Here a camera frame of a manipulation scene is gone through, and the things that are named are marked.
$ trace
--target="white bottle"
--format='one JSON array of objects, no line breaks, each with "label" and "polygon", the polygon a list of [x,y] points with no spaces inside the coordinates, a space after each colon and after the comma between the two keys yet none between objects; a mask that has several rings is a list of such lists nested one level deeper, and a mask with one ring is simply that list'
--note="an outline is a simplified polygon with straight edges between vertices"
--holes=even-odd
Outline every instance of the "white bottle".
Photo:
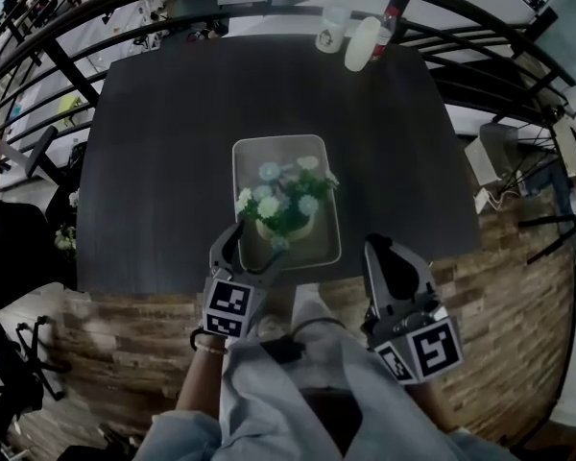
[{"label": "white bottle", "polygon": [[380,21],[375,17],[367,17],[360,23],[346,50],[344,65],[348,70],[360,72],[365,67],[372,56],[379,32]]}]

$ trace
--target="flower pot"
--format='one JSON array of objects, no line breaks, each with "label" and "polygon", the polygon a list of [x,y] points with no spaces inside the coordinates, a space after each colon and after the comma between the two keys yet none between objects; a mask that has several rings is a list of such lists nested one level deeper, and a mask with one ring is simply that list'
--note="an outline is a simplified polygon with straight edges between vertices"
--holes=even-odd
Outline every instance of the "flower pot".
[{"label": "flower pot", "polygon": [[[310,216],[307,220],[307,223],[303,227],[297,230],[293,230],[288,235],[286,235],[286,240],[288,242],[295,242],[303,239],[304,237],[307,237],[314,229],[314,219],[314,216]],[[260,237],[262,237],[265,241],[271,241],[275,235],[271,229],[269,229],[259,220],[256,220],[256,230],[258,231]]]}]

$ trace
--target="dark table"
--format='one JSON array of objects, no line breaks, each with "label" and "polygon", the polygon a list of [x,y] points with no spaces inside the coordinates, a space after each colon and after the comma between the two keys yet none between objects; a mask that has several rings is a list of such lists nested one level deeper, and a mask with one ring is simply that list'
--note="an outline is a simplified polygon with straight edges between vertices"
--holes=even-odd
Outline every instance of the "dark table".
[{"label": "dark table", "polygon": [[463,153],[418,51],[390,47],[353,73],[313,40],[184,43],[111,66],[84,160],[81,290],[202,291],[234,223],[232,145],[259,136],[319,135],[341,183],[341,259],[277,284],[360,275],[372,231],[428,259],[479,247]]}]

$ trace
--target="white cup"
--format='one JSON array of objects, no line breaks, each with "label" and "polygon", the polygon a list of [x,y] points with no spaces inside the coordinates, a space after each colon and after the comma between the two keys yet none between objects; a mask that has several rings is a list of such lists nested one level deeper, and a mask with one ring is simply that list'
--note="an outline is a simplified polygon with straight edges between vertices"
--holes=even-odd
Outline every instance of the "white cup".
[{"label": "white cup", "polygon": [[323,28],[316,36],[316,47],[325,53],[336,53],[342,47],[350,10],[329,6],[323,10]]}]

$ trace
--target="bracelet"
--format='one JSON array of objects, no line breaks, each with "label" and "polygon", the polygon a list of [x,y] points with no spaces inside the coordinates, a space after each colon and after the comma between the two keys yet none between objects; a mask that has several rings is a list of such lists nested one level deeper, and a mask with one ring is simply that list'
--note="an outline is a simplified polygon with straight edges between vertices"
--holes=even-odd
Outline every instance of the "bracelet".
[{"label": "bracelet", "polygon": [[200,343],[196,344],[196,350],[202,350],[203,352],[207,353],[215,353],[216,355],[226,355],[228,353],[226,349],[212,349],[211,347],[208,347],[207,345],[201,345]]}]

